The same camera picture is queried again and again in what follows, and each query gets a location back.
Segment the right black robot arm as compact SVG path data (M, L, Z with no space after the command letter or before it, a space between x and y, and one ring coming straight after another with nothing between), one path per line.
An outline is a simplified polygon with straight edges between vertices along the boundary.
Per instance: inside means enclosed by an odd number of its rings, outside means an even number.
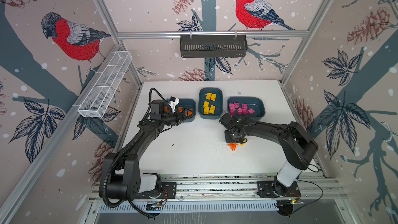
M248 115L234 117L224 114L219 123L226 129L224 136L227 144L244 144L247 136L262 138L280 145L286 160L270 184L258 183L257 195L262 198L286 197L296 188L296 179L309 168L318 144L312 136L297 122L273 124L261 122Z

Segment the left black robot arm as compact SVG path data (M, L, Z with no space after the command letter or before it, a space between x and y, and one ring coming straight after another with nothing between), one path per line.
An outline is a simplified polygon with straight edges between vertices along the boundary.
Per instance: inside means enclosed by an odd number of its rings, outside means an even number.
M148 219L158 217L157 213L147 213L137 207L133 201L142 193L152 193L157 197L167 195L163 189L161 176L157 173L147 173L150 188L142 188L142 173L140 159L148 146L163 132L176 127L195 117L192 107L179 105L179 99L169 99L160 96L158 100L149 99L144 117L137 124L138 133L120 150L109 153L103 160L102 174L99 186L99 196L109 208L116 208L123 202L130 205Z

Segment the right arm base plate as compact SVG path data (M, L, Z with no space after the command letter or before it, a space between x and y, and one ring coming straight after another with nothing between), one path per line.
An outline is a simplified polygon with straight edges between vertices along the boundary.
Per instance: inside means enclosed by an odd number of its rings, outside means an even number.
M280 184L278 181L258 181L257 182L257 195L260 198L300 198L301 193L296 181L290 187Z

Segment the orange fence lego piece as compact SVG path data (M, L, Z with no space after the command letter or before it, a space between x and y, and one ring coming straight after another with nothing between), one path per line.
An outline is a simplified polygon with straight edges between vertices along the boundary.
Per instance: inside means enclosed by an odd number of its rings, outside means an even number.
M231 149L232 151L235 151L236 148L239 146L239 144L237 144L237 143L229 143L229 144L227 144L227 145L230 147L230 149Z

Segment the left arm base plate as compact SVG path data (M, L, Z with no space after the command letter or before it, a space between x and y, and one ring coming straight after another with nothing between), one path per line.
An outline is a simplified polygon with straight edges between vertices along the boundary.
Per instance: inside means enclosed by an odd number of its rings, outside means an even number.
M137 195L139 200L169 200L175 199L177 191L176 182L165 182L157 185L153 191L145 191Z

